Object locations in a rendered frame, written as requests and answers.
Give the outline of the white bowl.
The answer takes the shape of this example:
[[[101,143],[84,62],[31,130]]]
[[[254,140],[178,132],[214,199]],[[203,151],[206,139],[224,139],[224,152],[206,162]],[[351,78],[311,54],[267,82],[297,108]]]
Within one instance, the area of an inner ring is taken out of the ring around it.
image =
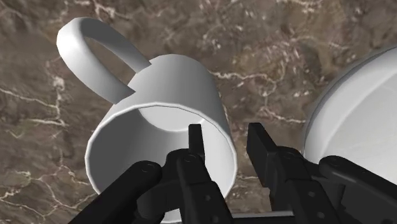
[[[317,98],[303,156],[337,155],[397,185],[397,45],[340,73]]]

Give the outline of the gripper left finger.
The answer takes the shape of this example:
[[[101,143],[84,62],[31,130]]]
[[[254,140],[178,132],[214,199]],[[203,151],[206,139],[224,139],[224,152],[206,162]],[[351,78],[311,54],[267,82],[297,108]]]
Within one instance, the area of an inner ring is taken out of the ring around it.
[[[131,165],[69,224],[161,224],[174,209],[184,224],[233,224],[205,167],[199,124],[189,125],[188,144],[168,153],[164,166],[147,160]]]

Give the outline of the white mug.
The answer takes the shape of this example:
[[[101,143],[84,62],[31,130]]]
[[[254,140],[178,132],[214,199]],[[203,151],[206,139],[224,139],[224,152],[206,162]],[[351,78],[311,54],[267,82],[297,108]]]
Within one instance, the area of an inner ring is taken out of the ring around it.
[[[62,60],[91,91],[111,103],[85,152],[93,189],[103,192],[132,164],[166,166],[165,183],[144,195],[135,224],[181,221],[176,153],[192,147],[188,127],[199,124],[207,171],[227,196],[237,175],[237,154],[212,74],[185,55],[146,59],[123,35],[88,17],[74,18],[57,34]]]

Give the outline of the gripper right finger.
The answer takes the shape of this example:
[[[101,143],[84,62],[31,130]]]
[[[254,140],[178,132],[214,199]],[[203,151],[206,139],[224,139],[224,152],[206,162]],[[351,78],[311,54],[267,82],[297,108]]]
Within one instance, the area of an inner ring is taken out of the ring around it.
[[[248,125],[246,151],[272,210],[292,213],[278,224],[397,224],[397,185],[346,158],[309,162],[260,123]]]

